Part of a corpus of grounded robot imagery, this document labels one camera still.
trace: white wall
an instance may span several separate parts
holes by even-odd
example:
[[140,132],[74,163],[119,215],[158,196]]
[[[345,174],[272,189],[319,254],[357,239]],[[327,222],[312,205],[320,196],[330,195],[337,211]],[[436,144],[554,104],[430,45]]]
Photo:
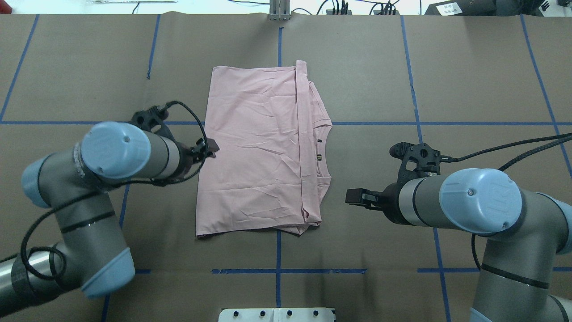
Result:
[[[122,0],[130,3],[91,3],[90,0],[6,0],[14,13],[22,14],[130,14],[137,1]],[[423,12],[431,3],[442,0],[423,0]],[[291,0],[291,9],[302,7],[315,14],[322,0]],[[349,9],[353,14],[368,14],[373,3],[356,0],[349,1]],[[418,15],[419,0],[400,0],[396,8],[402,15]],[[331,9],[332,2],[326,3],[325,9]],[[268,12],[268,6],[233,3],[227,0],[178,0],[176,3],[145,3],[139,5],[137,14],[157,14],[167,11],[179,11],[194,14],[242,14]]]

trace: light blue joint cap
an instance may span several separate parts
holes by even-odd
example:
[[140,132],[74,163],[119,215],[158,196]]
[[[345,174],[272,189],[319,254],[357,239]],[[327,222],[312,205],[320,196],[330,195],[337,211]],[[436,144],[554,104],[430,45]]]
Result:
[[34,205],[42,208],[50,207],[50,205],[43,200],[42,195],[39,193],[38,186],[39,171],[48,156],[49,155],[30,164],[22,173],[22,188],[24,189],[24,194],[32,200]]
[[469,322],[492,322],[488,317],[484,316],[479,311],[471,308],[471,319]]
[[81,156],[97,175],[125,179],[145,167],[151,156],[151,142],[135,125],[102,122],[84,136]]
[[89,281],[81,286],[89,299],[101,297],[122,288],[135,276],[135,266],[129,247],[102,267]]
[[538,193],[538,194],[546,196],[546,197],[550,198],[552,201],[554,201],[554,203],[556,203],[556,205],[564,213],[564,217],[566,218],[566,223],[568,224],[568,240],[566,241],[566,244],[564,245],[564,247],[557,254],[558,255],[564,255],[564,254],[572,252],[572,206],[568,205],[566,202],[556,200],[549,195],[542,194],[542,193]]
[[522,196],[517,184],[495,169],[464,169],[445,179],[439,191],[445,216],[474,234],[498,233],[521,215]]

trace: blue tape line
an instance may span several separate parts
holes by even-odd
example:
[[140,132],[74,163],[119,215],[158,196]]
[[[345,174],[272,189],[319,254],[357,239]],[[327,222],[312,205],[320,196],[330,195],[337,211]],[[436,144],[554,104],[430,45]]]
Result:
[[324,269],[304,269],[286,268],[280,270],[282,274],[365,274],[365,268],[324,268]]
[[445,317],[447,322],[451,322],[451,312],[449,310],[449,297],[447,295],[447,284],[445,283],[445,272],[443,269],[443,259],[441,257],[441,246],[439,245],[439,233],[437,228],[433,228],[433,238],[437,249],[437,263],[439,265],[439,277],[441,279],[441,290],[443,292],[443,302],[445,303]]
[[[282,30],[284,27],[278,28],[278,67],[282,67]],[[276,230],[276,307],[282,307],[281,299],[281,275],[282,266],[282,233]]]
[[417,122],[407,121],[337,121],[333,125],[417,125]]
[[159,22],[161,15],[157,15],[157,22],[155,22],[155,34],[153,35],[153,44],[151,45],[151,55],[149,55],[149,69],[147,70],[147,79],[151,79],[151,67],[153,67],[153,56],[155,55],[155,44],[157,43],[157,34],[159,33]]
[[16,84],[16,79],[18,78],[18,74],[20,74],[20,68],[22,68],[22,63],[24,62],[24,58],[26,57],[28,47],[30,46],[30,42],[32,41],[32,36],[34,35],[35,27],[38,24],[38,19],[39,19],[39,14],[37,14],[36,18],[34,19],[34,23],[32,24],[32,28],[30,29],[30,34],[28,35],[28,40],[26,41],[26,46],[24,46],[24,50],[22,52],[22,55],[20,56],[20,62],[16,67],[16,71],[14,72],[12,83],[10,84],[10,88],[8,89],[8,94],[6,95],[6,99],[4,100],[2,111],[0,112],[0,121],[2,121],[2,119],[4,118],[4,113],[6,113],[6,108],[8,107],[8,102],[10,101],[12,90],[14,89],[14,85]]
[[[476,267],[458,267],[458,268],[443,268],[442,270],[439,268],[419,268],[417,269],[418,273],[440,273],[443,271],[444,273],[478,273],[479,269]],[[554,272],[572,272],[572,267],[554,267]]]
[[415,123],[417,124],[417,136],[419,142],[423,142],[423,135],[421,134],[421,123],[419,120],[419,110],[417,109],[417,95],[415,95],[415,88],[413,87],[413,71],[411,70],[411,60],[409,57],[409,46],[407,45],[407,33],[405,32],[405,20],[401,17],[401,31],[403,33],[403,46],[405,47],[405,59],[407,61],[407,72],[409,73],[409,85],[411,87],[411,98],[413,99],[413,106],[415,107]]
[[6,125],[93,125],[102,121],[0,121]]
[[[411,59],[409,55],[409,47],[407,45],[407,33],[405,31],[405,20],[403,16],[401,18],[401,31],[403,33],[403,46],[405,48],[405,58],[407,61],[407,72],[409,73],[409,84],[411,86],[411,98],[413,99],[413,105],[415,107],[415,123],[417,125],[417,136],[419,138],[419,143],[423,143],[423,134],[421,132],[421,120],[419,118],[419,109],[417,106],[417,96],[415,95],[415,88],[413,87],[413,71],[411,70]],[[443,260],[441,258],[441,247],[439,245],[439,233],[437,228],[433,228],[433,236],[435,239],[435,250],[437,252],[437,262],[439,264],[439,276],[441,279],[441,291],[443,293],[443,304],[445,307],[445,317],[447,322],[451,322],[451,312],[449,310],[449,299],[447,295],[447,284],[445,283],[445,273],[443,271]]]
[[281,307],[282,232],[276,230],[276,307]]
[[107,312],[109,309],[109,298],[111,297],[111,295],[107,294],[105,296],[105,302],[104,302],[104,309],[101,312],[101,322],[105,322],[107,320]]
[[125,186],[125,192],[123,192],[123,203],[121,204],[121,214],[119,215],[119,227],[123,229],[123,220],[125,219],[125,209],[127,209],[127,195],[129,194],[129,187],[131,184]]
[[213,269],[212,274],[365,274],[366,268],[238,268]]
[[282,67],[282,29],[278,28],[278,67]]
[[[421,121],[421,125],[553,125],[552,122],[439,122]],[[572,122],[562,122],[561,125],[572,125]]]
[[[417,270],[418,273],[440,273],[440,269],[438,268],[420,268]],[[479,269],[474,267],[466,267],[466,268],[443,268],[443,273],[478,273]]]
[[[560,135],[560,130],[558,129],[558,125],[556,124],[556,117],[554,117],[554,112],[552,110],[552,106],[550,105],[550,100],[548,99],[548,94],[546,93],[546,88],[544,87],[542,76],[540,75],[536,59],[534,58],[533,48],[530,45],[529,33],[526,30],[525,16],[522,14],[521,14],[521,24],[522,24],[522,31],[525,34],[526,46],[528,46],[529,48],[530,59],[533,62],[534,72],[537,75],[538,83],[540,84],[540,89],[542,91],[542,96],[544,97],[544,102],[546,103],[546,107],[548,108],[548,113],[550,114],[550,119],[552,120],[552,124],[554,126],[554,131],[556,132],[556,135]],[[562,155],[564,156],[564,161],[566,162],[566,167],[568,168],[568,173],[570,174],[570,178],[572,179],[572,166],[570,165],[570,159],[568,158],[568,153],[566,153],[566,148],[564,147],[564,144],[560,144],[560,149],[562,150]]]
[[281,283],[282,275],[280,273],[276,273],[276,307],[282,307],[282,294],[280,291],[280,283]]
[[555,267],[553,269],[555,272],[572,272],[572,267]]
[[276,274],[275,268],[213,269],[212,274]]
[[166,125],[198,125],[197,121],[166,121]]

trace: black cable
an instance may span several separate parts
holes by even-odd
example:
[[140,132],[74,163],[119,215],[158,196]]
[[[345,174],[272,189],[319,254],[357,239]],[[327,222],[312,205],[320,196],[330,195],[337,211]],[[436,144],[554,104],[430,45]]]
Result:
[[504,171],[504,170],[508,169],[509,167],[513,166],[516,162],[519,162],[519,161],[521,161],[521,160],[524,159],[524,158],[527,158],[527,157],[529,157],[529,156],[531,156],[531,155],[533,155],[533,154],[536,154],[536,153],[538,153],[538,152],[544,151],[544,150],[546,150],[546,149],[548,149],[548,148],[555,147],[555,146],[557,146],[557,145],[559,145],[559,144],[561,144],[561,143],[568,142],[568,141],[570,141],[570,140],[572,140],[572,135],[568,135],[567,137],[558,139],[558,140],[556,140],[556,141],[552,141],[552,142],[550,142],[550,143],[546,143],[545,145],[540,146],[540,147],[537,147],[537,148],[534,148],[534,149],[532,149],[532,150],[528,150],[528,151],[526,151],[525,153],[523,153],[523,154],[517,156],[516,158],[514,158],[514,159],[508,161],[507,163],[505,163],[502,167],[499,168],[499,171]]
[[480,270],[479,258],[476,256],[475,237],[476,237],[476,234],[471,235],[472,259],[475,261],[476,268],[478,268]]
[[322,9],[322,7],[325,5],[326,2],[328,2],[328,0],[324,0],[324,2],[322,2],[320,7],[318,8],[318,12],[316,14],[320,14],[320,10]]
[[[22,239],[22,243],[20,244],[20,258],[22,259],[22,263],[24,264],[24,267],[26,268],[26,270],[30,273],[32,273],[34,276],[42,279],[42,280],[55,280],[56,278],[60,278],[66,270],[66,259],[65,256],[63,255],[63,253],[61,251],[59,251],[58,249],[56,249],[55,247],[34,247],[30,250],[30,253],[27,254],[27,245],[28,245],[28,241],[30,240],[30,237],[32,236],[32,233],[34,232],[34,230],[39,226],[39,224],[46,219],[47,217],[49,217],[50,215],[64,209],[65,207],[69,207],[71,205],[73,205],[76,202],[94,197],[96,195],[100,194],[99,191],[94,191],[92,193],[88,193],[86,195],[80,196],[80,197],[76,197],[70,201],[67,201],[57,207],[52,208],[50,211],[48,211],[47,213],[41,215],[28,229],[28,231],[26,232],[26,235],[24,235],[24,238]],[[62,260],[62,269],[56,273],[53,276],[48,276],[48,275],[44,275],[40,272],[38,272],[31,264],[30,264],[30,256],[34,253],[37,252],[39,250],[44,250],[46,252],[49,253],[55,253],[57,254],[60,259]]]
[[266,2],[254,2],[254,1],[239,1],[239,0],[228,0],[230,2],[237,2],[237,3],[254,3],[256,5],[270,5],[270,3]]
[[312,13],[310,13],[310,11],[308,11],[308,10],[306,10],[306,9],[304,9],[304,8],[295,8],[295,9],[292,10],[292,12],[294,12],[294,11],[296,11],[296,10],[304,10],[304,11],[306,11],[308,14],[312,14]]
[[384,15],[390,14],[391,13],[391,6],[392,6],[391,2],[387,1],[385,7],[382,6],[382,10],[379,14],[384,14]]
[[[555,147],[559,144],[562,144],[564,142],[567,141],[571,141],[572,140],[572,133],[566,133],[566,134],[560,134],[560,135],[553,135],[553,136],[546,136],[543,138],[537,138],[537,139],[529,139],[529,140],[523,140],[523,141],[518,141],[518,142],[514,142],[514,143],[509,143],[509,144],[505,144],[502,146],[498,146],[498,147],[494,147],[494,148],[490,148],[490,149],[486,149],[483,151],[479,151],[473,154],[469,154],[467,156],[464,156],[462,158],[459,158],[459,160],[466,160],[468,158],[472,158],[473,156],[477,156],[479,154],[483,154],[483,153],[487,153],[487,152],[491,152],[491,151],[496,151],[496,150],[500,150],[500,149],[504,149],[504,148],[508,148],[508,147],[513,147],[513,146],[518,146],[521,144],[526,144],[526,143],[532,143],[532,142],[542,142],[542,141],[548,141],[548,140],[553,140],[553,139],[557,139],[556,141],[552,141],[550,143],[547,143],[543,146],[534,148],[532,150],[528,150],[525,153],[520,154],[519,156],[517,156],[516,158],[510,160],[509,162],[505,163],[505,165],[503,165],[502,167],[500,167],[498,170],[499,171],[504,171],[506,169],[508,169],[509,167],[511,167],[512,165],[514,165],[515,163],[521,161],[522,159],[531,156],[533,154],[536,154],[538,152],[544,151],[548,148],[551,147]],[[476,248],[475,248],[475,234],[471,235],[471,251],[472,251],[472,259],[475,261],[475,265],[476,267],[480,270],[480,263],[479,263],[479,258],[476,256]]]
[[12,258],[16,258],[16,257],[18,257],[18,254],[8,256],[8,257],[4,258],[3,260],[0,260],[0,263],[7,262],[7,261],[11,260]]
[[374,8],[375,8],[375,6],[377,6],[377,5],[381,5],[381,6],[382,6],[382,10],[383,10],[383,3],[381,3],[381,2],[376,2],[376,3],[371,7],[370,13],[368,13],[368,15],[370,15],[372,12],[374,12]]
[[[205,133],[205,129],[202,126],[202,122],[201,120],[198,118],[198,116],[187,106],[185,105],[185,103],[181,102],[181,101],[170,101],[168,103],[165,104],[165,109],[169,109],[171,106],[173,105],[180,105],[182,107],[184,107],[192,116],[193,118],[197,121],[198,127],[201,130],[202,133],[202,139],[204,140],[205,143],[205,151],[202,155],[202,159],[201,159],[201,163],[198,166],[198,169],[193,172],[193,174],[191,174],[190,176],[184,177],[182,179],[179,180],[174,180],[172,182],[169,182],[167,185],[171,185],[171,184],[177,184],[177,183],[181,183],[181,182],[185,182],[187,180],[189,180],[190,178],[194,177],[195,175],[198,174],[198,172],[201,170],[202,166],[205,164],[205,161],[208,157],[208,152],[209,152],[209,146],[208,146],[208,140],[206,138],[206,133]],[[126,182],[122,182],[120,184],[114,185],[113,187],[115,189],[122,187],[122,186],[126,186],[127,184],[135,184],[135,183],[140,183],[140,184],[154,184],[154,182],[152,180],[129,180]],[[71,205],[73,205],[74,203],[86,200],[88,198],[94,197],[96,195],[100,195],[101,192],[99,191],[94,191],[92,193],[88,193],[85,194],[83,196],[80,197],[76,197],[74,199],[71,199],[61,205],[58,205],[54,208],[52,208],[50,211],[48,211],[47,213],[41,215],[28,229],[28,231],[26,232],[26,234],[24,235],[24,238],[22,239],[22,243],[20,244],[20,258],[22,259],[22,263],[24,264],[24,267],[26,268],[26,270],[28,272],[30,272],[31,274],[33,274],[34,276],[42,279],[42,280],[55,280],[56,278],[60,278],[66,270],[66,258],[65,255],[58,249],[56,249],[55,247],[33,247],[30,249],[30,252],[27,254],[27,244],[30,240],[31,235],[34,233],[34,231],[36,230],[36,228],[39,226],[39,224],[44,221],[47,217],[49,217],[50,215],[66,208],[69,207]],[[56,254],[62,261],[62,268],[60,269],[59,272],[57,272],[55,275],[52,276],[48,276],[48,275],[44,275],[40,272],[38,272],[38,270],[36,270],[31,264],[30,264],[30,256],[35,253],[35,252],[49,252],[49,253],[54,253]],[[12,258],[16,258],[16,255],[12,255],[10,257],[4,258],[0,261],[1,262],[5,262],[8,261]]]
[[135,8],[133,8],[133,11],[131,11],[131,14],[135,13],[135,10],[137,10],[137,8],[139,8],[140,4],[141,4],[141,2],[137,2],[137,6],[135,6]]
[[520,146],[521,144],[527,144],[527,143],[534,143],[534,142],[542,142],[542,141],[550,141],[550,140],[557,140],[557,139],[561,139],[561,138],[566,138],[568,136],[572,135],[571,133],[566,133],[566,134],[560,134],[560,135],[553,135],[553,136],[545,136],[543,138],[535,138],[535,139],[528,139],[528,140],[522,140],[522,141],[518,141],[518,142],[513,142],[513,143],[509,143],[509,144],[503,144],[501,146],[497,146],[494,148],[488,148],[479,152],[475,152],[475,153],[471,153],[469,155],[463,156],[461,158],[451,158],[449,161],[446,162],[461,162],[464,161],[466,159],[470,159],[473,158],[475,156],[481,155],[481,154],[485,154],[485,153],[489,153],[489,152],[493,152],[493,151],[497,151],[497,150],[502,150],[504,148],[510,148],[510,147],[515,147],[515,146]]

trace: pink t-shirt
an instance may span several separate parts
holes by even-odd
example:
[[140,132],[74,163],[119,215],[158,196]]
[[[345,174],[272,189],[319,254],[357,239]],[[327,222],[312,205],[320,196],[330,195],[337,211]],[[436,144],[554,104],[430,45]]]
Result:
[[331,128],[306,62],[215,67],[205,131],[220,150],[200,172],[196,234],[269,227],[301,234],[318,226]]

